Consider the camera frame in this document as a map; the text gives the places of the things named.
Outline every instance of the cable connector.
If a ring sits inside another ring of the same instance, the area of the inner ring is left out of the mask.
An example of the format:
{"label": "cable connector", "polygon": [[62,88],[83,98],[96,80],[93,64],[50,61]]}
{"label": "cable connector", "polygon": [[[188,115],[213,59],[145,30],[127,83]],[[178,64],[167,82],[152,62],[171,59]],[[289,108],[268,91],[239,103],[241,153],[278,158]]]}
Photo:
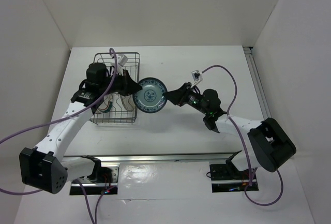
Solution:
{"label": "cable connector", "polygon": [[193,77],[194,83],[192,84],[192,87],[196,86],[198,83],[202,82],[202,75],[198,70],[192,71],[191,75]]}

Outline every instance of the white backdrop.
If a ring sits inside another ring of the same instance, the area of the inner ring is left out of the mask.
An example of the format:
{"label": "white backdrop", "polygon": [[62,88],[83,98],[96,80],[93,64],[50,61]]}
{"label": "white backdrop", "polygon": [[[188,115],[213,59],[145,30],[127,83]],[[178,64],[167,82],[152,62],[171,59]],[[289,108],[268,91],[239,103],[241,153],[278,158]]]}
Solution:
{"label": "white backdrop", "polygon": [[[49,121],[69,49],[42,0],[0,0],[0,139]],[[0,145],[0,187],[23,191],[19,152],[45,129]],[[21,197],[0,193],[1,223],[13,223]]]}
{"label": "white backdrop", "polygon": [[72,47],[253,46],[277,0],[44,0]]}
{"label": "white backdrop", "polygon": [[331,0],[279,0],[254,46],[273,117],[298,148],[295,164],[316,223],[329,223]]}

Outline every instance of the plate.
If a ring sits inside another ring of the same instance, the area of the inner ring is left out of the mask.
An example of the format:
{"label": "plate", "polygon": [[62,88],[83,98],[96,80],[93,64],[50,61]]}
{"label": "plate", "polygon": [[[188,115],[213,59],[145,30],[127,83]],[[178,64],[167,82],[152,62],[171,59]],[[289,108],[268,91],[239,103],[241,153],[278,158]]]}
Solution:
{"label": "plate", "polygon": [[143,89],[133,95],[137,108],[150,114],[163,109],[167,103],[167,99],[163,96],[163,93],[167,92],[165,84],[157,78],[144,78],[138,84]]}

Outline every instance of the wire basket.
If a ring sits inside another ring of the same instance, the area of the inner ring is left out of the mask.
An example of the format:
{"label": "wire basket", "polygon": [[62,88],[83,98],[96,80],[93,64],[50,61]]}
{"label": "wire basket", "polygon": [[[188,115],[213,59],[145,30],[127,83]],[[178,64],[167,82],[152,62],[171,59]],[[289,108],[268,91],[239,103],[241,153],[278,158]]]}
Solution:
{"label": "wire basket", "polygon": [[[131,78],[135,82],[139,82],[139,64],[140,54],[138,52],[116,52],[116,54],[124,54],[128,57],[128,61],[123,69],[128,70]],[[111,62],[114,59],[111,58],[109,53],[97,53],[94,56],[93,63],[104,63],[108,69],[111,67]],[[101,123],[134,123],[137,118],[137,107],[132,103],[132,109],[129,111],[124,107],[121,96],[118,93],[112,95],[112,106],[108,113],[95,114],[90,121],[95,124]]]}

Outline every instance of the white panel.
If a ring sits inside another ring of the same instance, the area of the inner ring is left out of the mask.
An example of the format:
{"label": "white panel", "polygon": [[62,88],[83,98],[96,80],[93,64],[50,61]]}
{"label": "white panel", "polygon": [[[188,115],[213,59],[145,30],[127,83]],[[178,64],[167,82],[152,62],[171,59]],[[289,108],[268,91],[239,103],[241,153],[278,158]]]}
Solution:
{"label": "white panel", "polygon": [[183,199],[210,195],[209,162],[128,164],[119,170],[121,199]]}
{"label": "white panel", "polygon": [[44,0],[73,47],[252,46],[277,0]]}
{"label": "white panel", "polygon": [[[42,0],[0,0],[0,139],[51,117],[68,46]],[[19,152],[36,130],[0,146],[0,187],[23,191]],[[13,223],[21,197],[0,193],[1,223]]]}
{"label": "white panel", "polygon": [[329,223],[331,0],[279,0],[253,49],[273,117],[298,148],[295,162],[316,223]]}
{"label": "white panel", "polygon": [[[151,192],[146,192],[142,198],[139,192],[132,192],[130,198],[119,198],[119,195],[104,196],[100,201],[98,210],[98,223],[111,224],[166,224],[166,223],[265,223],[265,224],[313,224],[310,210],[305,199],[293,161],[288,161],[280,172],[284,180],[284,195],[281,200],[270,207],[259,207],[250,203],[243,192],[212,193],[210,179],[209,184],[203,183],[206,175],[199,173],[201,163],[188,163],[188,178],[183,167],[177,170],[173,163],[173,174],[169,174],[169,166],[158,166],[157,172],[168,176],[169,182],[156,180],[151,185]],[[260,191],[250,191],[249,195],[256,201],[267,203],[279,195],[280,183],[276,173],[268,173],[264,170],[257,171]],[[179,180],[188,182],[188,188],[183,189]],[[173,191],[180,193],[179,197],[169,192],[173,185]],[[15,220],[15,224],[21,223],[80,223],[90,224],[86,204],[83,196],[69,196],[70,184],[66,184],[62,191],[56,195],[40,192],[24,197]],[[162,191],[163,199],[158,199]],[[95,205],[99,196],[88,196],[89,203],[94,213]]]}

